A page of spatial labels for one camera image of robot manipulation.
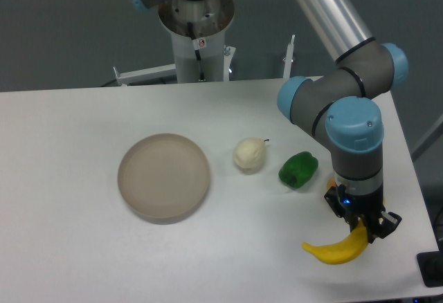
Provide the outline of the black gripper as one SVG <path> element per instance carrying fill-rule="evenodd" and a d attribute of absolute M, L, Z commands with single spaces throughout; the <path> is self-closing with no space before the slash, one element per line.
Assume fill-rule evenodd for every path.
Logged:
<path fill-rule="evenodd" d="M 327 190 L 324 198 L 334 214 L 349 225 L 350 232 L 362 220 L 369 243 L 381 238 L 381 234 L 391 234 L 402 221 L 398 214 L 386 212 L 382 185 L 369 194 L 358 196 L 351 194 L 344 184 L 336 183 L 336 188 Z"/>

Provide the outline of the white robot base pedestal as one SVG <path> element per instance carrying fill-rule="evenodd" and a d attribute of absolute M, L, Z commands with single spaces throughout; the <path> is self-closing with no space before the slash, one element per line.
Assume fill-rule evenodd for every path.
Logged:
<path fill-rule="evenodd" d="M 233 0 L 167 0 L 159 6 L 179 84 L 224 80 L 225 33 L 234 15 Z"/>

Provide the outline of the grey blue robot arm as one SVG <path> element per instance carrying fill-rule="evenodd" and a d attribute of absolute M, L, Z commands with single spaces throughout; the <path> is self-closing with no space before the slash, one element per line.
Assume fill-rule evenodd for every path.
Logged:
<path fill-rule="evenodd" d="M 397 229 L 401 217 L 383 205 L 383 123 L 374 99 L 408 76 L 408 60 L 394 44 L 379 44 L 349 0 L 296 0 L 337 69 L 319 80 L 292 77 L 278 93 L 278 108 L 326 147 L 336 187 L 325 195 L 351 228 L 362 223 L 368 242 Z M 234 16 L 233 0 L 133 0 L 159 9 L 163 26 L 183 41 L 174 50 L 179 82 L 224 77 L 221 35 Z"/>

